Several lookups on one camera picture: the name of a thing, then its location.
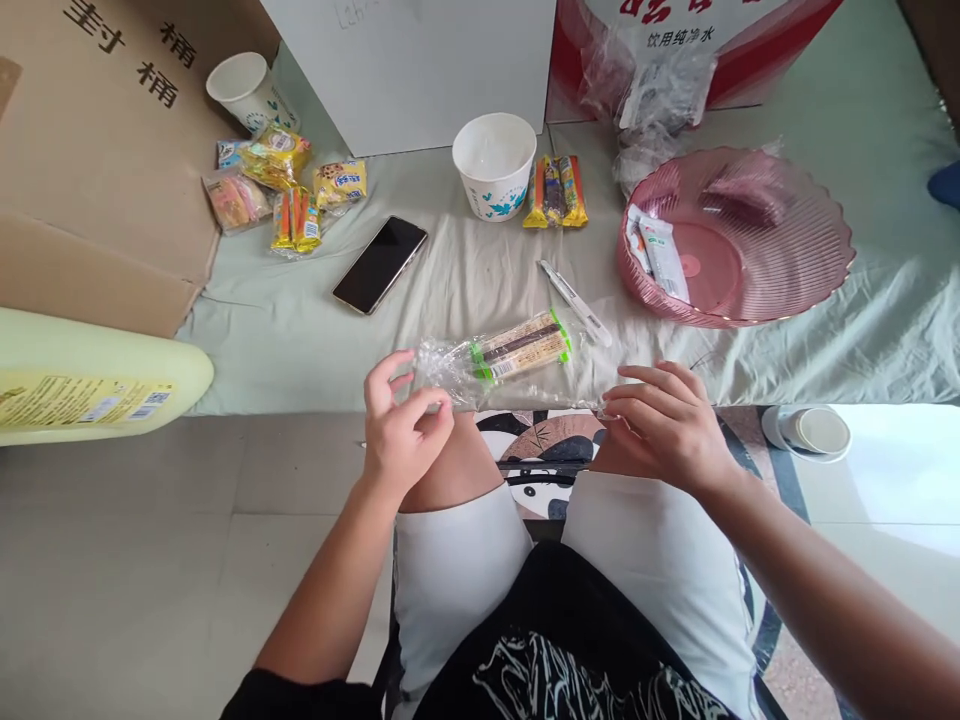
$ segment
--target leg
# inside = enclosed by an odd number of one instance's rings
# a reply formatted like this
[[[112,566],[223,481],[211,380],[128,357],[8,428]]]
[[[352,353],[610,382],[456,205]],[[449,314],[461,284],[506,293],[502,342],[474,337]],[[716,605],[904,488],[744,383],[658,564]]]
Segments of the leg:
[[[626,477],[638,472],[628,457],[611,441],[601,446],[604,473],[595,465],[577,478],[563,542],[653,623],[705,688],[738,716],[758,717],[736,552],[692,497]]]
[[[533,547],[473,413],[397,516],[400,683],[394,719],[410,718],[457,646],[506,596]]]

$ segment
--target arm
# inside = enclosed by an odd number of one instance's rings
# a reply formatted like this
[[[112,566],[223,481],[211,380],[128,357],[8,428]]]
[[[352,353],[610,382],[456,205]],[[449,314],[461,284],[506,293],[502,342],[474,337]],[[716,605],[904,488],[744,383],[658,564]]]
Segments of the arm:
[[[644,384],[605,395],[617,452],[700,501],[858,712],[960,717],[960,649],[737,465],[700,379],[674,363],[621,374]]]
[[[367,455],[363,475],[264,644],[254,667],[302,684],[346,679],[360,647],[370,604],[390,546],[397,509],[440,454],[453,428],[450,398],[437,389],[403,405],[393,394],[412,373],[390,381],[411,360],[394,353],[367,378]],[[414,424],[431,405],[440,412]]]

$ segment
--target white shorts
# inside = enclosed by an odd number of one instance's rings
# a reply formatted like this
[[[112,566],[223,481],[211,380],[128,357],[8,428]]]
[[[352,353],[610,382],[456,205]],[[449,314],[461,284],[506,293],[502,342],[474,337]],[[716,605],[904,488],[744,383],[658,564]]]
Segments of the white shorts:
[[[760,717],[736,553],[696,500],[658,480],[582,472],[562,542],[653,623],[705,688],[741,718]],[[449,510],[397,517],[395,612],[410,699],[394,720],[413,716],[532,547],[506,484]]]

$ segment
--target black shirt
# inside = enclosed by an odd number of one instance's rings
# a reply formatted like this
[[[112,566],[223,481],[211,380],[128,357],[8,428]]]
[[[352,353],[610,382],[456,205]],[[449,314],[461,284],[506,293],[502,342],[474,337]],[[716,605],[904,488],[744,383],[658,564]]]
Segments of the black shirt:
[[[380,718],[367,685],[300,685],[252,670],[223,720]],[[555,542],[528,556],[504,601],[460,644],[416,720],[734,717],[596,568]]]

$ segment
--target blue object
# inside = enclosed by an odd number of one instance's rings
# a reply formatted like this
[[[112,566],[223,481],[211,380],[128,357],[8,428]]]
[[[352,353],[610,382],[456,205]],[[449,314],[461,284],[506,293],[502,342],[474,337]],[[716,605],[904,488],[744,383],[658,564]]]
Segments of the blue object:
[[[935,199],[960,210],[960,161],[930,178],[927,188]]]

